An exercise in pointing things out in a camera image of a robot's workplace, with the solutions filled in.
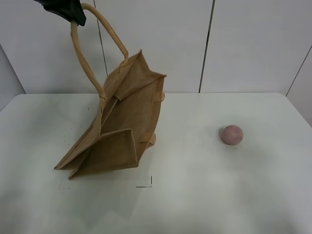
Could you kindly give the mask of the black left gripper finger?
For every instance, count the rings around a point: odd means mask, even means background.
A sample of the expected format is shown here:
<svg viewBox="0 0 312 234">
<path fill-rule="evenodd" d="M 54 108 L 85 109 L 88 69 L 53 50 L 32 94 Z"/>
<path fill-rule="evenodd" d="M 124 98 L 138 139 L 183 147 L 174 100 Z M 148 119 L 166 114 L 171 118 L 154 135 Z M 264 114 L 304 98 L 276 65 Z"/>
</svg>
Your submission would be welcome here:
<svg viewBox="0 0 312 234">
<path fill-rule="evenodd" d="M 82 9 L 80 0 L 35 0 L 40 3 L 44 10 L 56 14 L 69 22 L 76 22 L 84 26 L 86 16 Z"/>
</svg>

